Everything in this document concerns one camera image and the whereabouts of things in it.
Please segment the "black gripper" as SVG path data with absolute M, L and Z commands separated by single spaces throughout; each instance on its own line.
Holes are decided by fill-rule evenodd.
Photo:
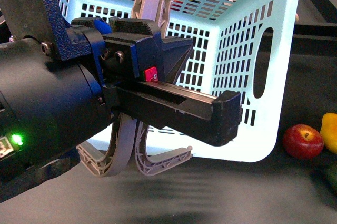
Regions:
M 119 174 L 126 168 L 133 146 L 136 166 L 148 177 L 192 158 L 191 146 L 149 156 L 147 124 L 157 129 L 169 127 L 216 147 L 237 136 L 239 92 L 226 90 L 214 97 L 176 85 L 193 53 L 190 38 L 163 38 L 153 20 L 80 17 L 71 25 L 81 27 L 85 35 L 93 34 L 89 42 L 105 99 L 113 111 L 122 112 L 112 124 L 105 154 L 88 141 L 76 147 L 91 174 L 99 178 Z

